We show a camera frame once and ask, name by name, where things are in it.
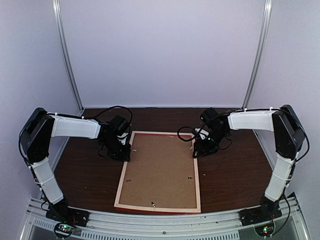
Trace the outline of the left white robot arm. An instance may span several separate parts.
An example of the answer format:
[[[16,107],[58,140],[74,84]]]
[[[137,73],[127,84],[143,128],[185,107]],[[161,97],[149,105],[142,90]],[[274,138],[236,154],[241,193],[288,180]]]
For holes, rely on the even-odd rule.
[[[131,144],[128,142],[133,116],[129,119],[115,115],[109,121],[92,117],[49,112],[37,107],[22,127],[18,137],[20,154],[36,179],[47,201],[53,206],[52,213],[61,222],[72,218],[66,207],[65,196],[50,165],[51,140],[58,137],[97,140],[106,155],[117,161],[130,161]]]

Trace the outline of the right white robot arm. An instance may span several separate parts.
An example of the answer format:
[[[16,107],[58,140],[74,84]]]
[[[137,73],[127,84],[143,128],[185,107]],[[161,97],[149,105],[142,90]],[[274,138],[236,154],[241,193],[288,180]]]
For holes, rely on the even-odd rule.
[[[195,137],[193,155],[204,157],[221,149],[220,142],[231,131],[260,130],[274,135],[276,163],[269,184],[264,192],[266,202],[256,210],[259,220],[268,220],[275,212],[276,203],[289,184],[295,164],[301,159],[306,132],[293,107],[285,104],[280,108],[237,109],[218,113],[208,108],[200,115],[203,125],[192,132]]]

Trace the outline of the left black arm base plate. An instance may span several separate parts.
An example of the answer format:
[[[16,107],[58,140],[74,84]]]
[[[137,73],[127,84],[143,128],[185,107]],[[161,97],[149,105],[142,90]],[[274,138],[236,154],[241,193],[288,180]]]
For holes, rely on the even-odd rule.
[[[86,227],[90,213],[86,210],[75,208],[55,209],[50,207],[45,214],[45,217],[57,222],[64,222],[71,226]]]

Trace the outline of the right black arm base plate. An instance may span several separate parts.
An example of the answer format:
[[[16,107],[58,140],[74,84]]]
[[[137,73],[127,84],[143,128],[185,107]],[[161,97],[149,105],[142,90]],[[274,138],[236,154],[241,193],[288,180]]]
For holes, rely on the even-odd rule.
[[[245,208],[239,211],[239,218],[242,226],[256,225],[259,223],[271,221],[274,218],[279,218],[283,214],[280,209],[268,209],[265,206],[254,208]]]

